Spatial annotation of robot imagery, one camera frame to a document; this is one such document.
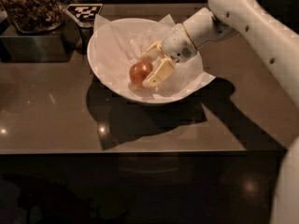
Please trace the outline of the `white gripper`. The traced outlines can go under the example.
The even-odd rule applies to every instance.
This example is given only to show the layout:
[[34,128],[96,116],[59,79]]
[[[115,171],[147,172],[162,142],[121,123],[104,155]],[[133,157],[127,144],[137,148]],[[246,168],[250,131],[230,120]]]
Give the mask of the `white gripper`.
[[142,62],[149,66],[142,80],[142,86],[146,89],[158,86],[170,77],[176,63],[186,63],[197,54],[198,50],[190,40],[184,26],[176,24],[165,36],[163,41],[153,43],[140,57]]

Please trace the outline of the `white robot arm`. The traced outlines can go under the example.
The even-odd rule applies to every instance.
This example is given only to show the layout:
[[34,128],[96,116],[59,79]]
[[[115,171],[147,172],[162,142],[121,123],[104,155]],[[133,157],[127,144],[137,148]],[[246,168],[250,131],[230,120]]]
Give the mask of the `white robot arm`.
[[[208,0],[186,21],[153,43],[141,59],[155,63],[143,81],[155,87],[208,41],[238,32],[299,106],[299,34],[272,17],[256,0]],[[299,224],[299,138],[288,148],[278,173],[269,224]]]

